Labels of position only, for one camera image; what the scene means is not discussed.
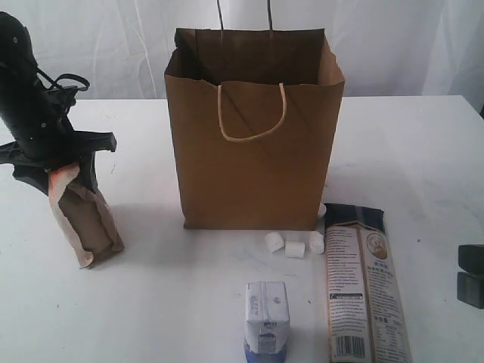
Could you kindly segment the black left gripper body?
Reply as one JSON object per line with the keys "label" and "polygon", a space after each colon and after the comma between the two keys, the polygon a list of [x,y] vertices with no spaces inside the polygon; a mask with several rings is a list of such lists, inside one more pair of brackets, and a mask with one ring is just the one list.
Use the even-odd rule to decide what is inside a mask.
{"label": "black left gripper body", "polygon": [[2,86],[1,118],[14,141],[1,146],[1,163],[57,169],[100,150],[114,152],[112,132],[76,131],[70,123],[78,91]]}

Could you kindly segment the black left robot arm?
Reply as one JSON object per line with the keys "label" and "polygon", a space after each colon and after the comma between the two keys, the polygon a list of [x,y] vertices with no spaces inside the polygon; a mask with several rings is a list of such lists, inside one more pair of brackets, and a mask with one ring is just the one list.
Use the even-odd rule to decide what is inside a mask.
{"label": "black left robot arm", "polygon": [[79,183],[96,192],[95,154],[114,152],[111,132],[76,131],[68,118],[87,79],[64,73],[56,79],[40,70],[28,29],[1,13],[1,118],[14,141],[1,146],[1,162],[14,167],[13,177],[43,194],[48,174],[75,163]]}

